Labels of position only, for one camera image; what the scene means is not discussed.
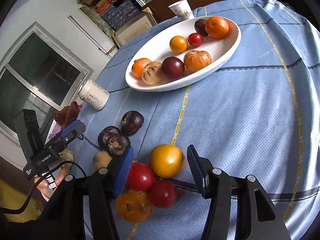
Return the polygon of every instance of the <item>window pane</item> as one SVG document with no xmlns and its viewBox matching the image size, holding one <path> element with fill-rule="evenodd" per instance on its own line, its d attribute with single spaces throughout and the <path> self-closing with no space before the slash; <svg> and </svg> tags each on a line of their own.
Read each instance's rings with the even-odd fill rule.
<svg viewBox="0 0 320 240">
<path fill-rule="evenodd" d="M 34 33 L 13 55 L 9 65 L 58 105 L 62 104 L 76 78 L 84 77 Z"/>
<path fill-rule="evenodd" d="M 0 79 L 0 98 L 0 120 L 14 132 L 13 120 L 22 109 L 35 110 L 42 129 L 56 110 L 30 92 L 8 70 L 4 71 Z"/>
</svg>

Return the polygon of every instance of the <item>red fruit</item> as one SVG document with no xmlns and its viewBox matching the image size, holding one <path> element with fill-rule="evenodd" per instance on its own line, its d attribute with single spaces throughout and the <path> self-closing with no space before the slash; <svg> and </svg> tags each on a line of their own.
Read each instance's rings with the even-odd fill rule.
<svg viewBox="0 0 320 240">
<path fill-rule="evenodd" d="M 126 185 L 138 191 L 146 191 L 154 181 L 154 174 L 144 163 L 133 163 L 127 178 Z"/>
<path fill-rule="evenodd" d="M 192 33 L 188 37 L 191 46 L 199 47 L 203 43 L 203 37 L 199 33 Z"/>
<path fill-rule="evenodd" d="M 208 36 L 208 33 L 205 30 L 205 19 L 199 19 L 195 22 L 195 30 L 197 33 L 200 33 L 202 36 Z"/>
<path fill-rule="evenodd" d="M 158 208 L 169 208 L 177 200 L 177 188 L 169 180 L 161 180 L 153 184 L 150 188 L 150 202 Z"/>
<path fill-rule="evenodd" d="M 184 63 L 177 57 L 168 57 L 162 62 L 161 72 L 167 79 L 177 80 L 183 77 Z"/>
</svg>

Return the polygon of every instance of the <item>yellow cloth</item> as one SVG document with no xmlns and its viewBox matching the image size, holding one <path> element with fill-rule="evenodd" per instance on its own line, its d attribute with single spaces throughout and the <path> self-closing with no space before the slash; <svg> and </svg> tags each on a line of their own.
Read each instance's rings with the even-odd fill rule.
<svg viewBox="0 0 320 240">
<path fill-rule="evenodd" d="M 25 202 L 27 196 L 0 180 L 0 206 L 18 209 Z M 24 212 L 19 215 L 4 214 L 8 221 L 26 222 L 37 219 L 43 210 L 42 204 L 31 199 Z"/>
</svg>

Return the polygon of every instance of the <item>cup rim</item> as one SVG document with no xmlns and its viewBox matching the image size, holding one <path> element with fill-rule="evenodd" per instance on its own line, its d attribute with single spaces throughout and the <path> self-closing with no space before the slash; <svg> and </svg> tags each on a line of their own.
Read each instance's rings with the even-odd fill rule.
<svg viewBox="0 0 320 240">
<path fill-rule="evenodd" d="M 177 1 L 177 2 L 173 3 L 172 5 L 169 5 L 168 7 L 170 8 L 170 7 L 172 7 L 172 6 L 176 6 L 176 5 L 178 5 L 178 4 L 183 3 L 184 1 L 186 1 L 186 0 Z"/>
</svg>

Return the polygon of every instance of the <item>red tomato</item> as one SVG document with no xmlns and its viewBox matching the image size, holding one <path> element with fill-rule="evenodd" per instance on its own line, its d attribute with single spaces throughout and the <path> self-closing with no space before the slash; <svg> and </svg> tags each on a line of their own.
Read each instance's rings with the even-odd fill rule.
<svg viewBox="0 0 320 240">
<path fill-rule="evenodd" d="M 192 33 L 188 37 L 191 46 L 199 47 L 203 43 L 203 37 L 199 33 Z"/>
<path fill-rule="evenodd" d="M 133 163 L 127 178 L 126 185 L 138 191 L 146 191 L 154 180 L 152 169 L 144 163 Z"/>
<path fill-rule="evenodd" d="M 169 208 L 177 200 L 177 188 L 169 180 L 154 183 L 149 192 L 150 202 L 158 208 Z"/>
</svg>

